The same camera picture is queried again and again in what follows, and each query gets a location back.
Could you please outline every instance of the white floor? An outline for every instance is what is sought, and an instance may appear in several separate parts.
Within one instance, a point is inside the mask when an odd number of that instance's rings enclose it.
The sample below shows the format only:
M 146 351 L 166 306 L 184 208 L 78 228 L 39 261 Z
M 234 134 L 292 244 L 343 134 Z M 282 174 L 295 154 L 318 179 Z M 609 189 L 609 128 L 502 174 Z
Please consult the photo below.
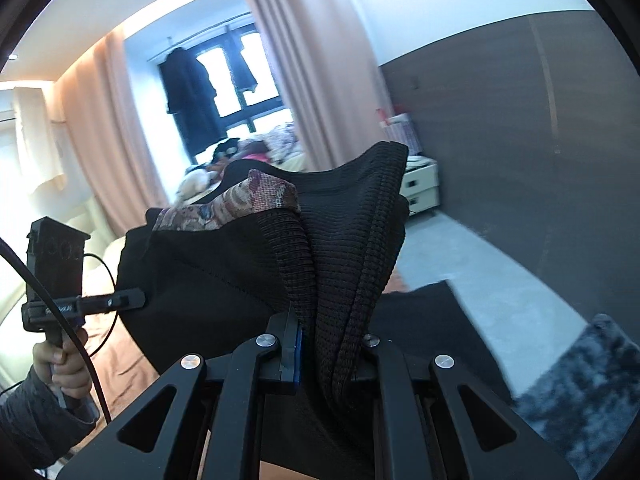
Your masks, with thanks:
M 407 222 L 398 270 L 411 290 L 449 281 L 515 397 L 568 349 L 586 325 L 528 270 L 441 213 L 419 214 Z

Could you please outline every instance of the hand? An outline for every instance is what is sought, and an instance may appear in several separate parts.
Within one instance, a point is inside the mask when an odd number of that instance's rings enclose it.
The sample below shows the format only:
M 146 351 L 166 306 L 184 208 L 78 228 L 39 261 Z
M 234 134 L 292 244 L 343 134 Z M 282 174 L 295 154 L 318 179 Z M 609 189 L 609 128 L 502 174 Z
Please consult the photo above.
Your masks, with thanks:
M 76 333 L 82 344 L 86 344 L 89 339 L 86 330 L 80 328 Z M 59 386 L 62 393 L 74 399 L 82 399 L 91 391 L 89 370 L 65 333 L 61 349 L 46 341 L 33 346 L 33 369 L 43 383 Z

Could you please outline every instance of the drawer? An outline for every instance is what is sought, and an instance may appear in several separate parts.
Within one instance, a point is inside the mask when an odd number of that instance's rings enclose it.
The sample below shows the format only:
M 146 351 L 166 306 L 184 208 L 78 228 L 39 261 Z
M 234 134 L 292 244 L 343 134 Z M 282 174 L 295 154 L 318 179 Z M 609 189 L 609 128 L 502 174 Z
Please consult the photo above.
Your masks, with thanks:
M 406 199 L 409 203 L 409 216 L 440 205 L 438 187 L 430 187 L 418 194 L 408 196 Z
M 402 177 L 400 194 L 403 196 L 413 196 L 415 194 L 436 187 L 438 185 L 438 165 L 430 164 L 424 168 L 409 171 Z

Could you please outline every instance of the device handle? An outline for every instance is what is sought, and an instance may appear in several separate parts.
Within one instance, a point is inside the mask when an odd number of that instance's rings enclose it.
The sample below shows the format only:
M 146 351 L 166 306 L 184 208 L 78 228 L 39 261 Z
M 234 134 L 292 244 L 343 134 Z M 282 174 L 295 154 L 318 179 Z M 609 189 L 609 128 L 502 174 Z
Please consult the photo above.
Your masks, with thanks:
M 62 329 L 59 326 L 46 329 L 45 335 L 48 343 L 52 344 L 56 348 L 62 348 Z M 53 393 L 58 399 L 58 405 L 60 406 L 60 408 L 73 412 L 80 406 L 81 401 L 79 399 L 74 399 L 73 397 L 66 396 L 64 393 L 62 393 L 60 387 L 52 386 L 52 389 Z

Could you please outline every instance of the silver screw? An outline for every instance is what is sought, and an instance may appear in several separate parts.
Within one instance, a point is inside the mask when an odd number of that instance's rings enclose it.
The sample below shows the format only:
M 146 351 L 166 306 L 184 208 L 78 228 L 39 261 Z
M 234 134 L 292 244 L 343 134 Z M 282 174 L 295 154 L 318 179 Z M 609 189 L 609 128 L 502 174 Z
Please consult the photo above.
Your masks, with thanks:
M 378 346 L 380 344 L 380 338 L 374 334 L 365 334 L 362 338 L 362 345 L 367 346 L 369 348 L 373 348 L 374 346 Z
M 262 334 L 255 338 L 255 343 L 258 346 L 264 346 L 267 348 L 276 344 L 276 336 L 271 334 Z
M 436 361 L 436 366 L 440 368 L 451 368 L 453 366 L 453 363 L 455 362 L 453 360 L 453 357 L 446 354 L 440 354 L 439 356 L 436 357 L 435 361 Z
M 180 366 L 185 370 L 193 370 L 200 366 L 200 358 L 194 354 L 185 355 L 180 361 Z

